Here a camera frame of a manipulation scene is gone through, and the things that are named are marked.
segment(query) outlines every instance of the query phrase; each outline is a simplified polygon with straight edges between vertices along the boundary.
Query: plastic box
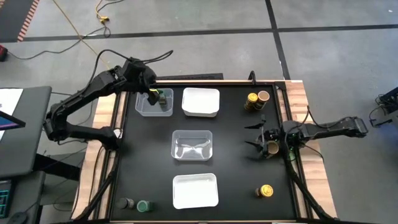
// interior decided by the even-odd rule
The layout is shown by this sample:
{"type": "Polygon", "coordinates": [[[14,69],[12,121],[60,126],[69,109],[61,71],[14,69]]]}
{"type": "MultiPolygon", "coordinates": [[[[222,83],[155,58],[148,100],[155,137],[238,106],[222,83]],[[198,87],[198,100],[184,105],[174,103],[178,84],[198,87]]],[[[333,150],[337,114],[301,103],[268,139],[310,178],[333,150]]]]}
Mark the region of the plastic box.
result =
{"type": "Polygon", "coordinates": [[[178,175],[173,179],[173,205],[176,209],[214,207],[218,204],[214,174],[178,175]]]}
{"type": "Polygon", "coordinates": [[[220,109],[220,92],[217,89],[185,88],[182,109],[187,116],[215,117],[220,109]]]}
{"type": "Polygon", "coordinates": [[[172,136],[172,157],[180,161],[207,161],[213,155],[211,131],[176,130],[172,136]]]}
{"type": "Polygon", "coordinates": [[[143,116],[171,116],[173,114],[174,92],[170,88],[161,88],[166,96],[167,105],[161,106],[159,102],[155,105],[150,105],[148,102],[148,94],[137,94],[136,111],[143,116]]]}

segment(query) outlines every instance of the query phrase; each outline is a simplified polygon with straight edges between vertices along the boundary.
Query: table frame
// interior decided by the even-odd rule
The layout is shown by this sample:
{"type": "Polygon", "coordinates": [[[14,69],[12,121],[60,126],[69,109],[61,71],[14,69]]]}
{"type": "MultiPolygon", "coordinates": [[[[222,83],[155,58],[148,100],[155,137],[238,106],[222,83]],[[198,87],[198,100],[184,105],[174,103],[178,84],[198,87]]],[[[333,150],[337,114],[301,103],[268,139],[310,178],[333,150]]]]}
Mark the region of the table frame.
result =
{"type": "MultiPolygon", "coordinates": [[[[177,83],[252,83],[253,80],[160,80],[161,84],[177,84],[177,83]]],[[[283,81],[283,80],[258,80],[257,83],[274,83],[279,89],[277,90],[280,104],[280,113],[282,120],[293,119],[303,121],[307,113],[307,97],[302,81],[283,81]]],[[[128,94],[110,95],[102,97],[98,101],[97,110],[94,118],[93,127],[101,128],[103,126],[112,126],[113,128],[123,128],[123,118],[126,115],[125,106],[128,101],[128,94]]],[[[320,151],[316,141],[308,142],[308,145],[320,151]]],[[[86,151],[85,161],[83,163],[79,197],[75,199],[76,209],[72,217],[77,217],[83,209],[88,205],[89,195],[94,196],[98,186],[102,183],[114,162],[115,153],[100,150],[101,143],[99,141],[90,141],[86,151]]],[[[297,153],[297,163],[294,163],[296,172],[300,178],[304,180],[309,191],[313,194],[318,203],[331,216],[336,216],[333,199],[331,197],[330,188],[326,176],[326,171],[320,157],[317,157],[308,149],[301,149],[297,153]]],[[[100,204],[96,207],[90,218],[109,218],[109,202],[112,200],[112,184],[105,191],[100,204]]],[[[296,199],[298,202],[297,215],[302,218],[311,218],[316,215],[311,211],[306,201],[303,199],[301,191],[294,187],[296,199]]]]}

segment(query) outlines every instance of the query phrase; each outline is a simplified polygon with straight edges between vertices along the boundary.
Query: wooden table edge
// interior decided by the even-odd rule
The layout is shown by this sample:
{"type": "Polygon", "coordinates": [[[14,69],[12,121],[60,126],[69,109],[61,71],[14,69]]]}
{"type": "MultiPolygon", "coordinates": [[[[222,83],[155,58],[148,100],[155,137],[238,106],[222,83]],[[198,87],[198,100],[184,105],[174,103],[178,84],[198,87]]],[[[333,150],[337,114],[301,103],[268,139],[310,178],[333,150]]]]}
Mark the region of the wooden table edge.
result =
{"type": "MultiPolygon", "coordinates": [[[[159,80],[157,83],[251,83],[252,80],[159,80]]],[[[287,89],[287,96],[289,98],[290,110],[292,112],[293,119],[296,121],[303,121],[307,113],[308,100],[305,94],[305,89],[302,80],[257,80],[258,83],[271,83],[271,82],[285,82],[287,89]]],[[[281,90],[278,90],[279,104],[281,108],[282,118],[285,121],[287,119],[284,101],[281,90]]],[[[116,95],[112,94],[109,96],[101,97],[98,100],[96,113],[93,121],[94,128],[101,128],[103,126],[109,126],[112,118],[114,102],[116,95]]],[[[126,93],[121,94],[121,100],[118,108],[116,127],[121,127],[121,117],[123,115],[124,102],[126,99],[126,93]]],[[[320,151],[319,144],[317,141],[311,141],[308,143],[314,149],[320,151]]],[[[104,150],[99,152],[99,159],[94,170],[95,159],[97,153],[100,150],[101,144],[99,141],[90,141],[86,150],[85,161],[82,166],[80,183],[79,183],[79,194],[76,193],[78,198],[75,198],[76,209],[73,212],[72,218],[76,218],[88,205],[89,195],[91,198],[94,196],[98,189],[100,182],[101,169],[104,161],[104,150]]],[[[317,202],[323,207],[323,209],[333,217],[336,217],[335,206],[330,192],[330,186],[328,178],[326,176],[325,166],[323,165],[322,159],[317,157],[311,150],[301,149],[300,156],[302,158],[303,169],[305,173],[305,179],[307,181],[307,188],[317,200],[317,202]]],[[[108,170],[113,164],[114,154],[108,164],[108,170]]],[[[298,205],[300,209],[301,217],[307,217],[305,213],[305,205],[302,194],[296,186],[298,205]]],[[[104,218],[106,214],[106,207],[108,205],[109,188],[103,195],[101,201],[101,208],[99,211],[99,218],[104,218]]]]}

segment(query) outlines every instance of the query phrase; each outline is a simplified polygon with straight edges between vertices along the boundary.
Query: gold can lid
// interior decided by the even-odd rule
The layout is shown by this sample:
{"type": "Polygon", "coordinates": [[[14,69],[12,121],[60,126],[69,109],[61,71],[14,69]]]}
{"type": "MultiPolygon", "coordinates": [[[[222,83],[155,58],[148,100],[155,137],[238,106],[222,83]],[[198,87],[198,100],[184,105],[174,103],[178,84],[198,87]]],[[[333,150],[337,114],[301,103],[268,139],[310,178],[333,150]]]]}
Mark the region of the gold can lid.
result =
{"type": "Polygon", "coordinates": [[[260,101],[265,102],[265,101],[269,100],[269,94],[268,94],[268,92],[266,92],[264,90],[260,91],[258,93],[258,98],[259,98],[260,101]]]}
{"type": "Polygon", "coordinates": [[[265,197],[271,197],[272,194],[274,194],[274,189],[268,184],[261,186],[260,191],[261,194],[265,197]]]}
{"type": "Polygon", "coordinates": [[[257,94],[255,94],[255,93],[250,93],[250,94],[248,94],[248,100],[249,100],[251,103],[257,102],[257,99],[258,99],[257,94]]]}

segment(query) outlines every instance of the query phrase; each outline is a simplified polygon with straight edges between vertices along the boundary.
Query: black stand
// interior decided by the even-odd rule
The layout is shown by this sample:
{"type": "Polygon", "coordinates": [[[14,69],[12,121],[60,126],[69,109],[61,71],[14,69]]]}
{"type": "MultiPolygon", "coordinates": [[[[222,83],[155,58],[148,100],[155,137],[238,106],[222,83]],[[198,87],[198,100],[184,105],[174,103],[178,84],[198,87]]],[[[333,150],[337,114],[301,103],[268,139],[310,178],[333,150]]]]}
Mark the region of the black stand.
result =
{"type": "Polygon", "coordinates": [[[40,154],[36,154],[33,170],[42,170],[46,174],[53,174],[75,181],[79,181],[80,176],[79,167],[75,167],[40,154]]]}

